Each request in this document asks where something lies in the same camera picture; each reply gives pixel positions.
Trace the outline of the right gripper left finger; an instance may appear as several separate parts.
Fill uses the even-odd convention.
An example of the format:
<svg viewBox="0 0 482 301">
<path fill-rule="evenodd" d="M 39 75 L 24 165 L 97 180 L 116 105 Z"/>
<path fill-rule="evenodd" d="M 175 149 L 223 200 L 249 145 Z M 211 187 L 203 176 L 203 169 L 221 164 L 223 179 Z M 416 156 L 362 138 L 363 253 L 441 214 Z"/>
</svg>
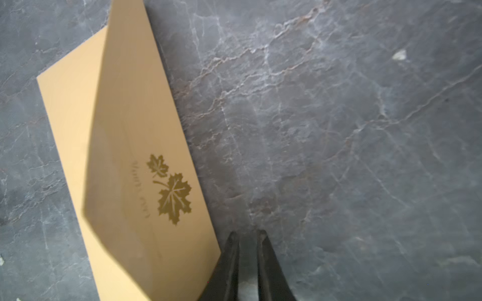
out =
<svg viewBox="0 0 482 301">
<path fill-rule="evenodd" d="M 238 234 L 231 232 L 198 301 L 238 300 L 239 254 Z"/>
</svg>

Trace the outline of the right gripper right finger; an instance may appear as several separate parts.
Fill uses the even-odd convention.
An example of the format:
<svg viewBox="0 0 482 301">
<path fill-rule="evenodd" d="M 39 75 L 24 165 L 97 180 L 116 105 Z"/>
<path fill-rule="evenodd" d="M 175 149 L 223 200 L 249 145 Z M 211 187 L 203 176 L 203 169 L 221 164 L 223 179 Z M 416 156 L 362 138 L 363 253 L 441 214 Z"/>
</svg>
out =
<svg viewBox="0 0 482 301">
<path fill-rule="evenodd" d="M 257 231 L 257 271 L 260 301 L 296 301 L 265 230 Z"/>
</svg>

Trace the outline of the brown kraft envelope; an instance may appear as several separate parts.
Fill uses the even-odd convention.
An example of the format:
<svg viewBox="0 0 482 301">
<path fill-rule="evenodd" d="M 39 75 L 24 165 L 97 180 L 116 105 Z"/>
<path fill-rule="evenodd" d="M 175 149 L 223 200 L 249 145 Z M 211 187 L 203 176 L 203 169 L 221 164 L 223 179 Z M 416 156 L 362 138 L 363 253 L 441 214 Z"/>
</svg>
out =
<svg viewBox="0 0 482 301">
<path fill-rule="evenodd" d="M 220 247 L 142 1 L 37 78 L 101 300 L 197 300 Z"/>
</svg>

